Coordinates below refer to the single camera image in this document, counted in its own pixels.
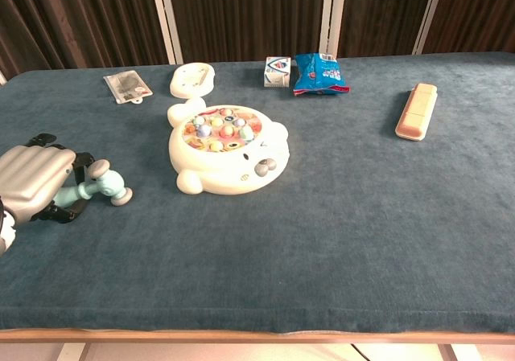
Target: blue tablecloth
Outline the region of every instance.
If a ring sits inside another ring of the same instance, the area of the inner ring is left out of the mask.
[[[238,196],[175,186],[175,66],[134,68],[154,91],[141,105],[116,105],[102,79],[128,68],[9,81],[0,153],[53,133],[108,158],[134,199],[20,226],[0,258],[0,328],[515,332],[515,55],[340,65],[349,94],[293,97],[262,87],[264,62],[213,64],[208,105],[290,133],[284,173]],[[439,97],[409,142],[394,128],[418,82]]]

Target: wooden table edge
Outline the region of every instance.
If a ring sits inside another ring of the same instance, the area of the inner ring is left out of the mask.
[[[515,334],[299,331],[287,334],[231,330],[0,330],[0,343],[474,343],[515,344]]]

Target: plastic package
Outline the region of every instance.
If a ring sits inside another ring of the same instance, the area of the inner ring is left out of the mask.
[[[152,95],[152,91],[134,70],[105,76],[104,80],[111,89],[117,104],[125,104],[126,102],[141,104],[143,97]]]
[[[417,84],[414,87],[395,128],[399,137],[419,142],[426,136],[438,96],[436,90],[431,84]]]
[[[298,54],[295,59],[299,67],[299,80],[293,93],[339,94],[350,91],[345,86],[340,65],[332,55],[321,53]]]

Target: small white box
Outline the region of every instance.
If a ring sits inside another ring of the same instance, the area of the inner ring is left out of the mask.
[[[284,88],[290,86],[290,57],[266,57],[265,87]]]

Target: floor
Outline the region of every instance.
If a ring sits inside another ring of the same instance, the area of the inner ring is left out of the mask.
[[[436,345],[357,344],[370,361],[441,361]],[[56,361],[62,344],[0,344],[0,361]],[[515,345],[479,345],[483,361],[515,360]],[[348,344],[93,343],[81,361],[364,361]]]

